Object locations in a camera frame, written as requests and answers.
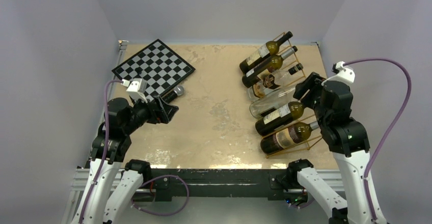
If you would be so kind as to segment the tall dark green bottle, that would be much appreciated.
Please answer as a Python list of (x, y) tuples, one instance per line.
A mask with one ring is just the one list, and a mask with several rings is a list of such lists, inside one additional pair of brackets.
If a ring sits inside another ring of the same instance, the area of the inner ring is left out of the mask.
[(261, 136), (276, 131), (277, 128), (288, 125), (291, 122), (301, 118), (306, 106), (298, 101), (289, 102), (276, 111), (271, 112), (255, 123), (255, 129)]

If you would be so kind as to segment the clear square liquor bottle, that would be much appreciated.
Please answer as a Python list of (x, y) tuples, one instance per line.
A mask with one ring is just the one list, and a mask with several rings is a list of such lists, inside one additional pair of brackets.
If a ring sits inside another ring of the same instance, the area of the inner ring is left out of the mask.
[(303, 68), (303, 64), (298, 63), (286, 70), (277, 70), (265, 75), (262, 80), (247, 89), (248, 99), (254, 102), (276, 89), (293, 85), (300, 79), (298, 73), (301, 73)]

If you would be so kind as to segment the green bottle silver neck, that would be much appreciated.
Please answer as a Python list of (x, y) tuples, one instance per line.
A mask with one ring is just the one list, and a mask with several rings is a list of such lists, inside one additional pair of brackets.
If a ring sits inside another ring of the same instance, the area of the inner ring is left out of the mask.
[(309, 139), (312, 131), (319, 128), (317, 121), (310, 124), (298, 122), (261, 140), (263, 153), (271, 155)]

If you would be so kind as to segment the green wine bottle dark label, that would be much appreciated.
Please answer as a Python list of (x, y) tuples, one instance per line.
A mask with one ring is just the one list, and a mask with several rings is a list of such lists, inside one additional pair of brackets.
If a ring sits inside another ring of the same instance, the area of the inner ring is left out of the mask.
[(290, 49), (284, 51), (280, 55), (275, 54), (271, 55), (269, 58), (249, 70), (241, 79), (243, 85), (246, 88), (249, 88), (263, 80), (265, 76), (270, 75), (272, 72), (280, 69), (284, 63), (284, 61), (295, 54), (298, 51), (296, 46), (291, 47)]

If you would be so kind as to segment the clear glass bottle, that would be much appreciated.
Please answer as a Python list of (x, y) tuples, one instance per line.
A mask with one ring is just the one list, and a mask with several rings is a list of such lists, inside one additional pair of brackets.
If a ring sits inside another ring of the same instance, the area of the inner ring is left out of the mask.
[(293, 85), (276, 89), (267, 94), (266, 96), (254, 102), (251, 102), (249, 106), (251, 115), (259, 119), (270, 114), (273, 111), (276, 111), (277, 109), (286, 105), (289, 102), (296, 101), (296, 99), (293, 98), (295, 85), (303, 82), (304, 80), (304, 77), (300, 77), (300, 79)]

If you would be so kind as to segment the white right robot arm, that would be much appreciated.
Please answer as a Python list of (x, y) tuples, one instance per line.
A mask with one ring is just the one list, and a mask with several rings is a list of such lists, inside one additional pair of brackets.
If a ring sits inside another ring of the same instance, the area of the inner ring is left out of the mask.
[(313, 109), (322, 139), (337, 162), (346, 197), (330, 187), (306, 159), (289, 163), (287, 183), (291, 188), (305, 188), (325, 211), (329, 223), (387, 223), (372, 177), (366, 174), (370, 160), (366, 129), (350, 116), (350, 87), (313, 72), (295, 86), (294, 98)]

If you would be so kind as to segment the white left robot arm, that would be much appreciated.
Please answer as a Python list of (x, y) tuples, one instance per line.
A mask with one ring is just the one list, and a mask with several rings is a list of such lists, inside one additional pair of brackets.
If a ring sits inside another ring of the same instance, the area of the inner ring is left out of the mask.
[(151, 102), (138, 100), (133, 106), (125, 98), (115, 98), (105, 105), (105, 122), (92, 143), (89, 175), (72, 223), (118, 221), (136, 190), (149, 186), (152, 181), (150, 164), (131, 160), (119, 185), (112, 190), (131, 145), (131, 134), (145, 123), (168, 124), (179, 110), (160, 97)]

